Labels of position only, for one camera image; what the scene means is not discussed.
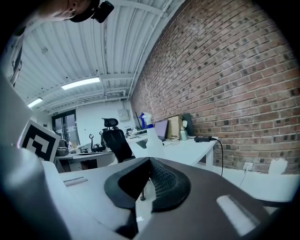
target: electrical panel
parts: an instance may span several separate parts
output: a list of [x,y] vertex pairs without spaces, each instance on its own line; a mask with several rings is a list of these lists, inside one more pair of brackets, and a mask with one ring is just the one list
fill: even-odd
[[129,120],[129,114],[127,109],[120,109],[118,110],[118,115],[120,121],[127,121]]

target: glass door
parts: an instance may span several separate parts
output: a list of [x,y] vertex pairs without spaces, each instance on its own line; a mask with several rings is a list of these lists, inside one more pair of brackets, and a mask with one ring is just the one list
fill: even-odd
[[75,110],[64,112],[52,117],[53,131],[67,142],[80,145]]

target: chair headrest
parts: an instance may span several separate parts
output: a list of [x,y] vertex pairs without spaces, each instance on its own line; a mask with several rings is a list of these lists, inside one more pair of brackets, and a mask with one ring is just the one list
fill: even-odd
[[104,127],[111,128],[119,124],[115,118],[102,118],[104,120]]

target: fluorescent ceiling light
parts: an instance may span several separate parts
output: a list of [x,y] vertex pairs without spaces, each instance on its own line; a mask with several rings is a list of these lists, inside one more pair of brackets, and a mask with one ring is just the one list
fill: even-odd
[[33,107],[34,105],[40,103],[42,100],[42,98],[38,98],[37,100],[33,101],[32,103],[28,104],[28,107]]
[[68,85],[62,86],[62,88],[64,90],[67,90],[70,88],[78,87],[78,86],[89,84],[89,83],[97,83],[99,81],[100,81],[100,79],[98,77],[95,77],[95,78],[90,78],[90,79],[86,79],[86,80],[82,80],[82,81],[78,81],[78,82],[73,82]]

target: power outlet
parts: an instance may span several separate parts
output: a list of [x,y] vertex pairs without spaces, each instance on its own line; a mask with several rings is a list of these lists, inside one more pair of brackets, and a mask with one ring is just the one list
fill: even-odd
[[252,169],[253,163],[244,163],[243,170],[250,171]]

